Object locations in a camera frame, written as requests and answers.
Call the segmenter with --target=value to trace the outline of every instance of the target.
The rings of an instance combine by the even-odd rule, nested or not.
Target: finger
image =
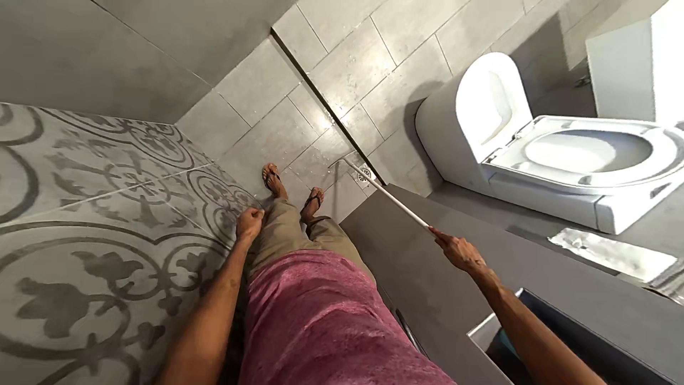
[[[447,248],[447,243],[446,243],[445,241],[441,240],[440,238],[435,238],[435,239],[434,239],[434,242],[435,242],[437,245],[439,245],[439,247],[441,247],[442,249],[446,249],[446,248]]]
[[[442,233],[441,231],[437,230],[436,228],[434,228],[434,227],[432,227],[432,226],[429,226],[428,228],[430,229],[430,231],[431,231],[434,235],[437,236],[438,239],[441,239],[441,240],[443,240],[443,241],[445,241],[445,242],[451,239],[451,236],[450,236],[450,235],[444,234],[444,233]]]

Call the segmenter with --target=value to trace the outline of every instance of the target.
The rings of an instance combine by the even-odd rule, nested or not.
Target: gray countertop
[[[513,291],[526,288],[684,384],[683,307],[439,203],[388,190],[428,223],[473,243]],[[341,225],[432,361],[460,385],[509,384],[466,335],[491,309],[429,234],[379,192]]]

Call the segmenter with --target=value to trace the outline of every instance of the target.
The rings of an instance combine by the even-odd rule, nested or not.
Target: toilet
[[[430,95],[418,135],[442,177],[619,234],[684,182],[684,133],[646,121],[537,116],[517,66],[477,59]]]

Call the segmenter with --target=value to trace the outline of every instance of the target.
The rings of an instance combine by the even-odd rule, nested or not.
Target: person's right hand
[[[261,231],[261,220],[263,219],[264,211],[253,207],[247,208],[242,215],[237,219],[237,227],[235,235],[237,240],[252,243]]]
[[[475,246],[468,243],[465,238],[444,234],[432,226],[430,231],[436,237],[434,242],[442,248],[444,255],[454,266],[470,275],[486,271],[487,264],[484,263],[484,259]]]

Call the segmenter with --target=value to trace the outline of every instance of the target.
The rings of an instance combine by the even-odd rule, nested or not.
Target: pink shirt
[[[249,296],[240,384],[454,384],[338,254],[287,254],[254,276]]]

